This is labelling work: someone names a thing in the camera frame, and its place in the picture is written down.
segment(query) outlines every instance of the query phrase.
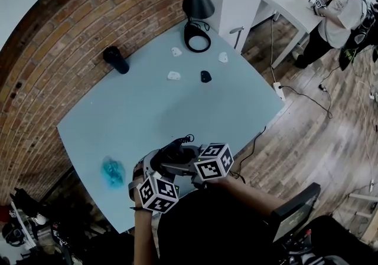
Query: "black cup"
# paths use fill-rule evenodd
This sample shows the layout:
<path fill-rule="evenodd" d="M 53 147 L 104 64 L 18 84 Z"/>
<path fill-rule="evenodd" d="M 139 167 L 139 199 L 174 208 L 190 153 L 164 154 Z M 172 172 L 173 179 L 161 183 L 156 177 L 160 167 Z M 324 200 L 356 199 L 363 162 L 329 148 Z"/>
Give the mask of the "black cup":
<path fill-rule="evenodd" d="M 119 49 L 115 46 L 108 47 L 104 50 L 103 59 L 121 74 L 126 74 L 130 69 Z"/>

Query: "white cable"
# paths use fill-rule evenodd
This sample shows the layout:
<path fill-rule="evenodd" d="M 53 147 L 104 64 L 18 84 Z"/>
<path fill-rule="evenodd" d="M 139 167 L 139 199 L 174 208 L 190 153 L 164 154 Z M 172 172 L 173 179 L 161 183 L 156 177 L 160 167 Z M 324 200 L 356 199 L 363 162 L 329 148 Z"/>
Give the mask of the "white cable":
<path fill-rule="evenodd" d="M 271 27 L 272 27 L 272 31 L 271 31 L 271 39 L 272 39 L 272 43 L 271 43 L 271 72 L 272 72 L 273 80 L 276 83 L 277 82 L 276 77 L 274 76 L 274 72 L 273 72 L 273 68 L 272 68 L 272 63 L 273 63 L 273 18 L 271 19 Z"/>
<path fill-rule="evenodd" d="M 366 111 L 365 111 L 364 104 L 363 104 L 363 102 L 362 102 L 362 98 L 361 98 L 361 94 L 360 94 L 360 90 L 359 90 L 359 83 L 362 83 L 362 84 L 364 84 L 364 85 L 367 86 L 367 87 L 368 87 L 368 85 L 365 84 L 365 83 L 362 82 L 362 81 L 359 81 L 359 82 L 357 83 L 357 94 L 358 94 L 358 96 L 359 96 L 360 103 L 361 103 L 362 109 L 363 109 L 363 111 L 364 111 L 364 134 L 365 134 L 365 145 L 366 145 L 367 158 L 369 159 L 369 165 L 370 165 L 370 180 L 372 181 L 372 180 L 373 180 L 373 166 L 372 166 L 372 161 L 371 161 L 370 154 L 369 154 L 369 147 L 368 147 L 368 144 L 367 144 L 367 135 L 366 135 Z"/>

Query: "wooden floor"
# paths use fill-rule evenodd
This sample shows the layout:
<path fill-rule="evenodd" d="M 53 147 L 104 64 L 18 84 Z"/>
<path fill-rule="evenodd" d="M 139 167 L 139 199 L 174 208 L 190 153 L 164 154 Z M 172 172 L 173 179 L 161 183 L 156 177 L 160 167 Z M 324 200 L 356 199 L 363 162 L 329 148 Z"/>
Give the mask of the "wooden floor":
<path fill-rule="evenodd" d="M 273 22 L 273 61 L 295 34 L 296 29 L 283 17 Z M 242 53 L 272 84 L 270 19 L 250 31 Z M 338 66 L 338 54 L 332 50 L 305 70 L 295 68 L 294 59 L 289 55 L 275 69 L 276 79 L 328 108 L 329 96 L 318 85 Z M 285 108 L 258 138 L 254 154 L 243 162 L 242 175 L 251 186 L 289 198 L 317 182 L 322 191 L 314 212 L 316 216 L 332 212 L 347 193 L 358 188 L 364 187 L 356 192 L 369 194 L 369 187 L 365 186 L 370 183 L 371 174 L 378 181 L 378 133 L 374 128 L 378 123 L 378 107 L 369 99 L 369 82 L 377 77 L 373 75 L 371 57 L 370 50 L 361 53 L 353 68 L 338 69 L 323 82 L 332 98 L 332 119 L 314 102 L 284 88 Z M 234 170 L 251 150 L 252 145 L 246 148 Z M 378 184 L 371 194 L 378 195 Z M 350 198 L 334 212 L 334 217 L 360 236 L 367 219 L 355 217 L 354 213 L 369 207 L 368 202 Z"/>

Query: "white power outlet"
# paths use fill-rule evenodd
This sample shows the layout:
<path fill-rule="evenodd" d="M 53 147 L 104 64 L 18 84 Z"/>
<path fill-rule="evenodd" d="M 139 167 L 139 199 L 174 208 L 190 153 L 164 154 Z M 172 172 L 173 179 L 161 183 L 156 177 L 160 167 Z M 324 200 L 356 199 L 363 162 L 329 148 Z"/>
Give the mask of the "white power outlet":
<path fill-rule="evenodd" d="M 278 97 L 281 98 L 282 101 L 284 102 L 286 100 L 286 98 L 285 98 L 285 95 L 284 95 L 284 91 L 282 91 L 280 86 L 281 86 L 281 83 L 273 83 L 273 89 L 276 91 Z"/>

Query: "black and white cube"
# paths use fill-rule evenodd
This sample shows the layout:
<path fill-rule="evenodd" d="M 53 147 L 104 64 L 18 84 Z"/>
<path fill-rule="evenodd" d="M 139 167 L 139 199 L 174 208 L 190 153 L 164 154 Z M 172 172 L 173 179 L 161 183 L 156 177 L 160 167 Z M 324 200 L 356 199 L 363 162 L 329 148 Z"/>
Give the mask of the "black and white cube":
<path fill-rule="evenodd" d="M 178 188 L 165 180 L 150 175 L 137 187 L 143 208 L 166 213 L 178 202 Z"/>
<path fill-rule="evenodd" d="M 207 181 L 227 176 L 233 163 L 228 144 L 211 143 L 202 151 L 194 165 L 201 180 Z"/>

